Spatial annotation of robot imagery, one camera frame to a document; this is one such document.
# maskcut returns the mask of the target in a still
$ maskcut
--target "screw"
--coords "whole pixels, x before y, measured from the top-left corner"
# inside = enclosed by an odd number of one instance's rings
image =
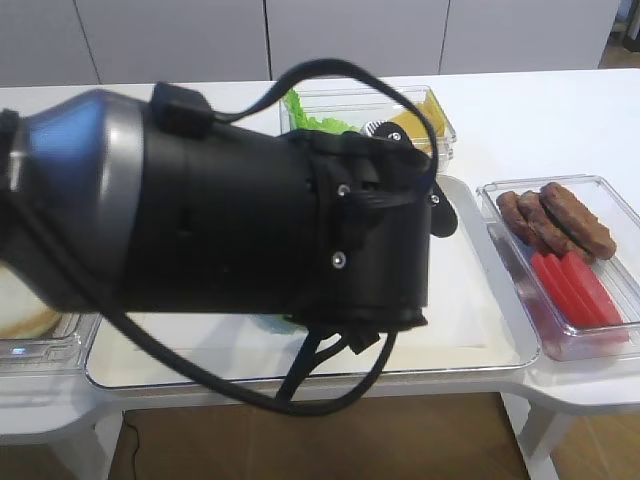
[[[344,183],[341,184],[341,185],[338,185],[338,196],[339,197],[344,197],[350,191],[351,191],[351,188],[349,188],[349,185],[346,185]]]
[[[347,256],[344,254],[344,252],[337,251],[331,257],[331,265],[333,265],[333,268],[337,268],[338,270],[340,270],[344,268],[346,264]]]

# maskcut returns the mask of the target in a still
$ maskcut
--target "wooden floor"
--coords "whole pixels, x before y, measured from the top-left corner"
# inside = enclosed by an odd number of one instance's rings
[[[640,53],[612,41],[601,67],[640,67]],[[492,394],[363,400],[322,419],[245,406],[126,418],[140,433],[137,480],[528,478]],[[123,427],[110,480],[136,478],[135,447],[136,433]],[[577,420],[553,459],[561,480],[640,480],[640,414]],[[0,447],[0,480],[72,478],[46,446]]]

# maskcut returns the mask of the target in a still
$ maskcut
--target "white table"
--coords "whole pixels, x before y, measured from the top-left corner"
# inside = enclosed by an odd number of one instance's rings
[[[459,138],[447,174],[470,188],[494,180],[590,173],[607,178],[640,209],[640,97],[631,95],[640,82],[639,70],[404,77],[390,82],[434,88]],[[216,108],[233,111],[252,103],[268,85],[195,86]],[[322,80],[304,88],[351,85]],[[87,88],[0,89],[0,106],[34,113]],[[109,88],[140,98],[148,97],[151,89]],[[277,134],[277,110],[250,118],[244,126]],[[259,387],[273,391],[275,385]],[[323,379],[301,393],[302,398],[319,399],[346,389],[339,380]],[[50,443],[83,479],[106,478],[123,410],[227,402],[193,386],[106,391],[82,374],[0,378],[0,392],[0,444]],[[385,376],[369,395],[465,392],[502,392],[531,478],[557,478],[549,453],[574,416],[640,410],[640,360],[561,364],[543,355],[524,372],[498,380]]]

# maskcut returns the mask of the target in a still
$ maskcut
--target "bread slice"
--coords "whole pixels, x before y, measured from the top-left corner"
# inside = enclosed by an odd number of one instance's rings
[[[60,320],[9,269],[0,265],[0,339],[36,338]]]

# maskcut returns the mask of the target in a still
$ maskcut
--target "clear plastic container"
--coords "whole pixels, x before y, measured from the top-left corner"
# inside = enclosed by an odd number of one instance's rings
[[[453,143],[456,141],[456,132],[433,91],[428,86],[398,87],[396,90],[415,104],[423,103],[429,98],[432,107],[444,119],[444,134],[437,138],[438,171],[444,172],[453,158]],[[357,129],[362,128],[367,122],[391,120],[405,111],[402,106],[371,88],[302,91],[299,92],[299,95],[302,109],[308,116],[315,117],[319,121],[324,118],[335,118]],[[281,132],[287,133],[296,128],[295,118],[289,112],[285,102],[281,101]],[[428,138],[411,136],[411,140],[416,148],[431,153]]]
[[[496,198],[503,192],[538,191],[549,182],[571,190],[608,227],[618,244],[611,260],[592,266],[609,292],[623,324],[579,329],[570,325],[551,301],[535,275],[530,258],[533,249],[513,235],[502,220]],[[495,182],[478,189],[487,228],[503,263],[509,270],[520,300],[527,308],[542,339],[545,353],[559,361],[640,355],[640,218],[601,177],[566,176]]]
[[[99,323],[97,314],[64,314],[41,337],[0,339],[0,377],[84,369]]]

